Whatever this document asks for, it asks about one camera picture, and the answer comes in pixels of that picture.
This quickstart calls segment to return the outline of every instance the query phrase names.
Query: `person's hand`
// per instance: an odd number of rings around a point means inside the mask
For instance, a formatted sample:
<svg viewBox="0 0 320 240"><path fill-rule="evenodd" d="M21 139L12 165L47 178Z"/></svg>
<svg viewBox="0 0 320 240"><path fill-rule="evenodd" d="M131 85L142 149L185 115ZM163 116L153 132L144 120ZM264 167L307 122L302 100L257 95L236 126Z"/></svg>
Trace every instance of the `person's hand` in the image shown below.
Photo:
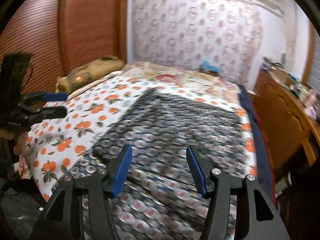
<svg viewBox="0 0 320 240"><path fill-rule="evenodd" d="M12 140L14 137L14 133L10 132L6 129L0 128L0 137L7 139L7 140ZM27 144L27 139L28 139L28 133L23 132L18 138L15 138L15 146L13 147L13 153L15 155L22 155L24 151L26 150L26 144Z"/></svg>

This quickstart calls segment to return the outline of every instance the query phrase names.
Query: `blue gripper pad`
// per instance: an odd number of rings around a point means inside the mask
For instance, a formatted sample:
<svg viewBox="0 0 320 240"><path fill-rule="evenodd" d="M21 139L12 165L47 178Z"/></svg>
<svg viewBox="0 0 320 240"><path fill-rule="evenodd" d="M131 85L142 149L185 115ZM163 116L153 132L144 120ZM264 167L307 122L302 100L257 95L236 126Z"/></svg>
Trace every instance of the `blue gripper pad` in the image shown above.
<svg viewBox="0 0 320 240"><path fill-rule="evenodd" d="M43 97L43 101L67 101L68 95L66 93L46 93Z"/></svg>
<svg viewBox="0 0 320 240"><path fill-rule="evenodd" d="M132 160L132 148L130 145L128 145L127 150L124 153L124 156L118 166L118 170L116 171L116 174L114 177L113 188L111 191L111 195L113 198L115 198L123 190L124 181L125 181L125 178L127 177L131 160Z"/></svg>
<svg viewBox="0 0 320 240"><path fill-rule="evenodd" d="M204 195L208 192L205 186L205 176L190 146L187 148L186 157L197 191L202 197L204 197Z"/></svg>

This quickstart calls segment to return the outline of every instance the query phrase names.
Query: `bed sheet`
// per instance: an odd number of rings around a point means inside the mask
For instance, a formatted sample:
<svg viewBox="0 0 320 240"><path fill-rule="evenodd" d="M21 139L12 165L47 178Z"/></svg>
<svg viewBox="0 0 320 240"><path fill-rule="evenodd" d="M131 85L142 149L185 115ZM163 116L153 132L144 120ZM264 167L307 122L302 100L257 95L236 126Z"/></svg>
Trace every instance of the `bed sheet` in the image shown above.
<svg viewBox="0 0 320 240"><path fill-rule="evenodd" d="M199 73L167 67L155 68L156 71L153 71L154 68L144 71L141 67L126 66L121 76L111 78L66 103L48 103L48 106L65 105L68 115L64 119L47 120L33 126L25 153L36 184L46 200L52 194L56 181L67 172L81 177L85 176L84 173L90 174L97 168L104 167L101 161L92 156L92 146L150 88L235 112L240 117L245 142L244 174L257 175L254 141L248 115L238 100L230 96L234 93L237 95L239 88L221 79L213 80L208 75L199 76ZM83 164L85 172L76 169L74 164L77 162ZM206 209L198 212L206 215Z"/></svg>

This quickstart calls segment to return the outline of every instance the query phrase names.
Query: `metal screw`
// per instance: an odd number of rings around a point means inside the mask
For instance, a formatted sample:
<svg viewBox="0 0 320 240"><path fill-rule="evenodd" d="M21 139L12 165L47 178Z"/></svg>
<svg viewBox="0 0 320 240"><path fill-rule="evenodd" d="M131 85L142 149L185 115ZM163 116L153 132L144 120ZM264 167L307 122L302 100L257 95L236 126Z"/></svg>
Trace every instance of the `metal screw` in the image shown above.
<svg viewBox="0 0 320 240"><path fill-rule="evenodd" d="M105 168L98 169L99 174L105 174L107 170Z"/></svg>
<svg viewBox="0 0 320 240"><path fill-rule="evenodd" d="M221 171L219 169L217 169L217 168L214 168L214 169L212 169L212 173L216 174L216 175L219 175L221 173Z"/></svg>
<svg viewBox="0 0 320 240"><path fill-rule="evenodd" d="M252 174L247 175L247 179L250 181L254 181L256 179L255 176L253 176Z"/></svg>
<svg viewBox="0 0 320 240"><path fill-rule="evenodd" d="M72 180L72 178L73 178L72 175L66 175L66 176L64 176L63 180L64 181L70 181L70 180Z"/></svg>

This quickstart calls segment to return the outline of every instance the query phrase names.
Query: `yellow pillow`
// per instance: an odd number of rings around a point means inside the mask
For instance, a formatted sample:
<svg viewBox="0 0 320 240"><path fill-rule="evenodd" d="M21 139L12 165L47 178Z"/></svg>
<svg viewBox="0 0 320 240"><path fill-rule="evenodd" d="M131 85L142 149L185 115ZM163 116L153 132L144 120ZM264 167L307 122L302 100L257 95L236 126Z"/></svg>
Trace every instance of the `yellow pillow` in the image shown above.
<svg viewBox="0 0 320 240"><path fill-rule="evenodd" d="M71 70L66 77L59 77L57 79L56 93L66 92L69 95L73 91L113 71L121 70L123 67L124 62L118 57L112 55L100 57L82 67Z"/></svg>

